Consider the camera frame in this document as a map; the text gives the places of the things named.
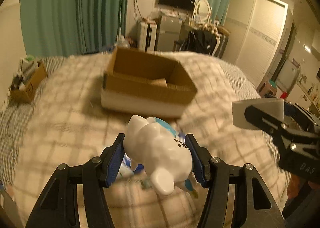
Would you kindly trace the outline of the white blue toy figurine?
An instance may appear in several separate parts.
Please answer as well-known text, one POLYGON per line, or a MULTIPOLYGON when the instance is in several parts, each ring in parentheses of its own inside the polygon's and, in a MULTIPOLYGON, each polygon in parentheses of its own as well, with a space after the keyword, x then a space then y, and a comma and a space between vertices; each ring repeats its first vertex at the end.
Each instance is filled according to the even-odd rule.
POLYGON ((144 166, 152 188, 159 195, 171 194, 175 187, 193 192, 193 160, 189 148, 154 118, 133 115, 123 141, 131 159, 131 169, 144 166))

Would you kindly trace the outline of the beige plaid blanket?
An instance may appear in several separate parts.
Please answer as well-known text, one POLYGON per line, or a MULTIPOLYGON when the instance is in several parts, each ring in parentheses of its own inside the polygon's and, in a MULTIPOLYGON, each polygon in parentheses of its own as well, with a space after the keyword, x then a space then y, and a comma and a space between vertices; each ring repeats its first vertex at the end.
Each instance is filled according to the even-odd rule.
MULTIPOLYGON (((193 134, 200 146, 227 164, 251 163, 263 178, 276 203, 286 192, 290 175, 277 165, 279 154, 272 138, 260 130, 233 124, 232 104, 258 98, 254 85, 239 67, 223 60, 191 52, 165 53, 179 61, 196 85, 197 94, 179 119, 170 124, 184 134, 193 134)), ((18 214, 26 223, 35 203, 61 163, 77 166, 111 146, 119 133, 124 147, 137 162, 167 160, 172 170, 179 157, 164 146, 172 137, 160 133, 158 124, 144 122, 129 129, 131 116, 103 109, 101 89, 108 54, 74 56, 44 81, 40 98, 22 138, 13 190, 18 214)), ((147 169, 121 178, 107 188, 105 198, 116 227, 195 227, 207 190, 180 188, 163 196, 142 183, 151 176, 147 169)))

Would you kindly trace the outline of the white louvred wardrobe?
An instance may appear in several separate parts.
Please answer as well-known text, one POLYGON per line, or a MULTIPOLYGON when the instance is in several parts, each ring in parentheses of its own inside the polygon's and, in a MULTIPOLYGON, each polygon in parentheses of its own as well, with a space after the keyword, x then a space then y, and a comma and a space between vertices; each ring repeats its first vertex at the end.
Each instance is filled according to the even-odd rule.
POLYGON ((289 5, 281 0, 229 0, 224 27, 230 31, 222 56, 258 87, 283 42, 289 5))

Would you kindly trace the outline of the black clothes on chair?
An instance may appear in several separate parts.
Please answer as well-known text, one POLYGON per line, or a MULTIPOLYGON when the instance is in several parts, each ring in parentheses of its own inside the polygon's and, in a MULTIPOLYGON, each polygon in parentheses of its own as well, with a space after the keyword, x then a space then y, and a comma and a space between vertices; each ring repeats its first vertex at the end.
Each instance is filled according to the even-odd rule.
POLYGON ((207 30, 191 30, 187 38, 182 42, 180 51, 189 51, 212 55, 216 47, 216 35, 207 30))

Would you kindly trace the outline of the checked grey bedsheet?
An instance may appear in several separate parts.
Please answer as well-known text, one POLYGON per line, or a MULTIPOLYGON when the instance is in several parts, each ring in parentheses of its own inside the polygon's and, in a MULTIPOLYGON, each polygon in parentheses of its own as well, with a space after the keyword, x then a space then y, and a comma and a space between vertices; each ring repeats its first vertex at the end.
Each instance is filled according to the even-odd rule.
POLYGON ((48 79, 67 61, 67 58, 53 56, 41 58, 40 61, 44 63, 48 76, 37 88, 34 100, 27 104, 11 99, 6 109, 1 111, 1 183, 3 187, 12 186, 14 183, 19 150, 27 125, 38 100, 43 95, 48 79))

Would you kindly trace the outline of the white oval vanity mirror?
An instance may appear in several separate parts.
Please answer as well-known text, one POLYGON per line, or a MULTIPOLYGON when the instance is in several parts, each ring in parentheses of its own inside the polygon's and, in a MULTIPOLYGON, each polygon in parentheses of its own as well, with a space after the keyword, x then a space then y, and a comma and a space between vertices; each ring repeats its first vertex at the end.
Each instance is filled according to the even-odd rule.
POLYGON ((196 24, 205 24, 209 21, 211 14, 212 8, 208 0, 199 0, 194 8, 193 21, 196 24))

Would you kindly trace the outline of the grey mini fridge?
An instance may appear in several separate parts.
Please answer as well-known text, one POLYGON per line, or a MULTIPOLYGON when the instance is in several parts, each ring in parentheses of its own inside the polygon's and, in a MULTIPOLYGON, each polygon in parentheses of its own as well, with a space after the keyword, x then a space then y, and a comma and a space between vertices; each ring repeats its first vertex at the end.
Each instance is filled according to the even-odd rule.
POLYGON ((178 17, 162 15, 157 23, 156 50, 171 52, 174 42, 178 41, 182 26, 182 20, 178 17))

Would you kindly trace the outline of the large open cardboard box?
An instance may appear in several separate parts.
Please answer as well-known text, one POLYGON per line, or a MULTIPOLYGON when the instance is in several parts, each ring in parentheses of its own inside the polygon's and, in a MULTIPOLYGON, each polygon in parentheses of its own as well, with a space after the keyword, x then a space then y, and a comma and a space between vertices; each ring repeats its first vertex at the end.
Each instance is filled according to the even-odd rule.
POLYGON ((117 47, 104 70, 103 108, 141 116, 179 118, 197 88, 176 59, 117 47))

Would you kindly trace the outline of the small cardboard box with items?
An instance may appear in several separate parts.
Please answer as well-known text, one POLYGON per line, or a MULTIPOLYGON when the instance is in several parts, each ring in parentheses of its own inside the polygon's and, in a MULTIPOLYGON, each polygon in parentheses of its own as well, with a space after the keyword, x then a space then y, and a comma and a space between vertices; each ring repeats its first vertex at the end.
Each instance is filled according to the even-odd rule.
POLYGON ((20 103, 31 103, 41 82, 47 76, 44 62, 39 59, 20 58, 18 71, 9 87, 10 97, 20 103))

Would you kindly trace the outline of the white suitcase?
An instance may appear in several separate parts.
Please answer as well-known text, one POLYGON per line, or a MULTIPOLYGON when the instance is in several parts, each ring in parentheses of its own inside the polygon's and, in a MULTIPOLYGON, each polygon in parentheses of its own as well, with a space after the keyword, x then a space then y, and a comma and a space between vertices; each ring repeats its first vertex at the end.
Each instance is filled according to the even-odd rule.
POLYGON ((137 47, 149 52, 155 50, 157 24, 154 20, 140 21, 137 30, 137 47))

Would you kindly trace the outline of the large clear water jug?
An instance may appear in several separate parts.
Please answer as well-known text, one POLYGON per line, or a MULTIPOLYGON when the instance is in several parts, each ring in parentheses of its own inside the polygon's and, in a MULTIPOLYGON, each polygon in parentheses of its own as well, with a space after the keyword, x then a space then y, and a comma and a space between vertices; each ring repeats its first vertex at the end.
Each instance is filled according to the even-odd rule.
POLYGON ((117 41, 116 41, 116 46, 120 47, 120 48, 130 48, 130 44, 127 41, 127 39, 125 39, 125 36, 123 35, 118 35, 117 36, 117 41))

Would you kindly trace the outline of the green left curtain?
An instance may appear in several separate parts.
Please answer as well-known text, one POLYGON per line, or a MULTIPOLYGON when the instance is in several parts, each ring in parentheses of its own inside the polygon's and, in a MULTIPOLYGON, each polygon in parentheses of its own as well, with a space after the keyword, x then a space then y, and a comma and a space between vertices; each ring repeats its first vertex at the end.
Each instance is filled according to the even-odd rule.
POLYGON ((20 0, 25 51, 32 56, 101 52, 125 35, 127 0, 20 0))

